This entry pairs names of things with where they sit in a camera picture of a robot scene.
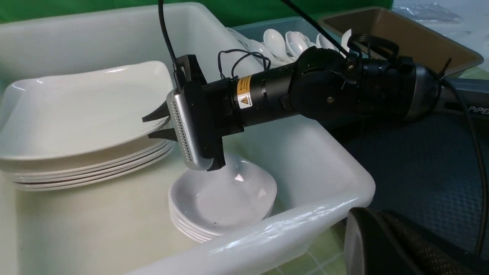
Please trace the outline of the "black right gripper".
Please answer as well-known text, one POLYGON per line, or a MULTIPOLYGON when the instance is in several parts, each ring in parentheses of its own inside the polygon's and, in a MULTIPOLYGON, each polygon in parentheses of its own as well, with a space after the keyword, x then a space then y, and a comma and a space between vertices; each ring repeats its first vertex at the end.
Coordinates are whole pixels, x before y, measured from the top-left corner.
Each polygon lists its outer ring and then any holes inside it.
MULTIPOLYGON (((204 157, 213 160, 206 171, 219 170, 225 166, 222 138, 243 130, 233 117, 233 81, 225 78, 206 82, 195 55, 178 57, 175 66, 177 88, 189 101, 191 115, 197 124, 199 148, 203 150, 204 157)), ((164 102, 152 113, 142 117, 142 121, 160 120, 169 115, 168 105, 164 102)), ((161 129, 148 134, 148 138, 176 141, 176 132, 173 128, 161 129)))

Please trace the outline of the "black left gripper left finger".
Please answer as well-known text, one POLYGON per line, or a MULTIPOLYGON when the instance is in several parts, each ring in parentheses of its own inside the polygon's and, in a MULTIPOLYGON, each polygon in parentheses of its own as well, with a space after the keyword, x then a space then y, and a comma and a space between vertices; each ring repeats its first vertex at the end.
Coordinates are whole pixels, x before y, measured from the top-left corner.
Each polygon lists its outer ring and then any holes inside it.
POLYGON ((344 241, 348 275, 419 275, 387 225, 367 208, 349 210, 344 241))

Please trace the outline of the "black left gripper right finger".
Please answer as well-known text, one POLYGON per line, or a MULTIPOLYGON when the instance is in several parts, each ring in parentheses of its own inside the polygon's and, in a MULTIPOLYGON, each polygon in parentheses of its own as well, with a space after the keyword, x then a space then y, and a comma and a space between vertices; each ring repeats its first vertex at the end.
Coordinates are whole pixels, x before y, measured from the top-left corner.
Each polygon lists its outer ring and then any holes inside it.
POLYGON ((488 261, 467 252, 406 217, 378 211, 395 244, 424 275, 487 275, 488 261))

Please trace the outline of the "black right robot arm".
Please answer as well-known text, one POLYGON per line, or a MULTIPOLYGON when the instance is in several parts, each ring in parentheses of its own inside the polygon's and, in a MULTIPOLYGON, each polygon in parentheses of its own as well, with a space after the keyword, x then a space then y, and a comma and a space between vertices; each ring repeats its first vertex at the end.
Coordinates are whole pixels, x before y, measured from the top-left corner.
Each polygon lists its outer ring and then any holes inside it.
POLYGON ((433 112, 462 111, 488 119, 488 93, 454 89, 442 73, 409 57, 345 58, 331 49, 307 49, 294 63, 246 77, 207 83, 195 55, 173 58, 176 88, 143 122, 170 117, 188 168, 225 165, 224 136, 245 127, 302 115, 323 121, 349 114, 416 120, 433 112))

